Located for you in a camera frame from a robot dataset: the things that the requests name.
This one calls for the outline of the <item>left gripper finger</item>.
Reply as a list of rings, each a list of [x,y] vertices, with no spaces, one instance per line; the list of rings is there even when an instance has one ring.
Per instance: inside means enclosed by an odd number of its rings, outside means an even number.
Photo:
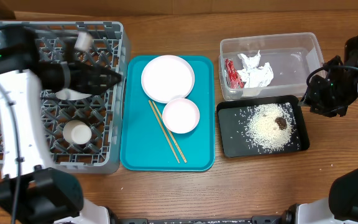
[[[106,92],[108,89],[112,88],[116,82],[107,82],[107,83],[89,83],[89,82],[80,82],[79,83],[79,92],[86,93],[90,95],[101,95]]]
[[[88,83],[119,83],[122,75],[100,65],[82,65]]]

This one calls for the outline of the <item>grey shallow bowl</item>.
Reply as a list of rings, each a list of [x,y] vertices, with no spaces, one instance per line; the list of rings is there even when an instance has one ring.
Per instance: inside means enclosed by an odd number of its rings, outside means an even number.
[[[88,97],[91,96],[91,94],[80,93],[80,92],[75,91],[75,90],[64,88],[64,89],[56,92],[55,96],[59,100],[73,101],[73,100],[82,100],[82,99],[88,98]]]

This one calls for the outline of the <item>white paper cup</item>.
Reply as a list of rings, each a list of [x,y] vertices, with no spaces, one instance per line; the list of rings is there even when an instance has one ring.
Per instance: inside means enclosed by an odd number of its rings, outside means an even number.
[[[64,125],[63,138],[70,144],[86,144],[91,136],[90,127],[80,120],[72,120]]]

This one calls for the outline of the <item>wooden chopstick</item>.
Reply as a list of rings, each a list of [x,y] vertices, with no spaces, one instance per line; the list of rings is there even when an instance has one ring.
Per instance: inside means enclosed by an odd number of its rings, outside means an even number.
[[[154,101],[152,101],[152,102],[153,102],[154,106],[156,107],[157,113],[158,113],[158,115],[160,116],[160,120],[161,120],[161,122],[162,122],[162,124],[163,124],[162,114],[161,114],[160,110],[158,109],[158,106],[155,104],[155,102],[154,102]],[[163,124],[163,127],[165,128],[165,130],[166,130],[166,132],[167,132],[167,135],[168,135],[168,137],[169,137],[169,139],[170,139],[170,141],[171,141],[171,143],[172,143],[172,146],[173,146],[175,152],[176,152],[176,153],[178,152],[179,155],[181,156],[181,158],[183,159],[183,162],[184,162],[184,163],[187,163],[188,161],[187,161],[187,159],[186,159],[184,153],[182,152],[180,146],[178,145],[178,143],[177,143],[175,137],[173,136],[172,132],[171,132],[164,124]]]
[[[179,160],[179,158],[178,158],[178,156],[177,156],[177,154],[176,154],[176,152],[175,152],[175,150],[174,150],[174,148],[172,146],[172,143],[171,143],[171,141],[170,141],[170,139],[169,139],[169,137],[167,135],[167,132],[166,132],[165,128],[163,127],[163,124],[162,124],[162,122],[160,120],[160,116],[157,113],[156,107],[154,106],[154,104],[153,104],[153,102],[151,100],[149,100],[148,102],[149,102],[149,105],[150,105],[150,107],[151,107],[151,109],[152,109],[152,111],[153,111],[153,113],[154,113],[154,115],[155,115],[155,117],[156,117],[156,119],[158,121],[158,124],[159,124],[159,126],[160,126],[160,128],[161,128],[161,130],[163,132],[163,135],[165,136],[165,139],[167,140],[168,145],[170,146],[170,149],[172,150],[173,155],[175,156],[175,159],[177,160],[178,163],[180,163],[180,160]]]

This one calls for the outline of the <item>brown food chunk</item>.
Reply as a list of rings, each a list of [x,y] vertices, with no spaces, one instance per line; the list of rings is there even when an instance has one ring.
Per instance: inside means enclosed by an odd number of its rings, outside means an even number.
[[[276,124],[278,125],[279,130],[284,130],[287,128],[287,121],[283,117],[277,117],[275,119]]]

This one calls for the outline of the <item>large white round plate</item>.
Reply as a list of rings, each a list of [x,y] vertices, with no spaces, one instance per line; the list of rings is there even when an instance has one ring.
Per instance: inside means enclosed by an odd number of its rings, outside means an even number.
[[[186,98],[194,84],[195,73],[191,65],[175,55],[162,55],[152,59],[141,75],[143,91],[159,103]]]

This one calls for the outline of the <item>white napkin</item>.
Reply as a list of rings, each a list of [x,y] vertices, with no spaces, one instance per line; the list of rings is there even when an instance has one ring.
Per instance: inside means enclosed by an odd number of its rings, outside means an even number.
[[[237,55],[241,60],[243,69],[238,70],[241,80],[245,83],[245,88],[259,88],[268,86],[273,80],[274,74],[268,62],[260,65],[260,51],[253,57],[240,53]]]

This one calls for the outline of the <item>pile of white rice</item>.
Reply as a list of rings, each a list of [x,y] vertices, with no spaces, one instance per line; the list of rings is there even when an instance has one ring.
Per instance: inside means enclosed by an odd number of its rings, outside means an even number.
[[[241,149],[249,155],[296,152],[301,149],[295,115],[290,103],[269,103],[245,106],[235,110],[239,125]],[[287,128],[279,130],[277,117],[287,121]]]

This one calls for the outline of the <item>red snack wrapper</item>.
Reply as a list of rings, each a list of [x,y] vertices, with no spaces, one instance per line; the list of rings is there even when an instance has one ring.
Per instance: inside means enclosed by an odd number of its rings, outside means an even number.
[[[225,68],[226,68],[226,73],[227,73],[228,86],[231,89],[243,88],[244,83],[242,82],[241,77],[238,74],[237,70],[234,68],[233,61],[226,58],[224,63],[225,63]]]

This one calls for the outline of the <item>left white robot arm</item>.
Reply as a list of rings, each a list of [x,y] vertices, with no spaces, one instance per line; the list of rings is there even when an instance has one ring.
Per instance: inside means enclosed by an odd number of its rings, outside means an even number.
[[[43,62],[30,24],[0,26],[0,124],[4,148],[0,207],[21,223],[116,223],[115,214],[84,198],[78,179],[56,169],[41,120],[40,94],[68,89],[100,95],[121,75],[75,58],[93,41],[86,31],[60,31],[60,63]]]

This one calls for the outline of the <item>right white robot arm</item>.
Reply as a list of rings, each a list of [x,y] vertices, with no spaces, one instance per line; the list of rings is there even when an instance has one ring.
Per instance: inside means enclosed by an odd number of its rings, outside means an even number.
[[[325,117],[344,116],[358,99],[358,35],[348,39],[344,57],[335,56],[306,79],[300,103]],[[337,178],[326,198],[294,204],[283,212],[280,223],[358,223],[358,168]]]

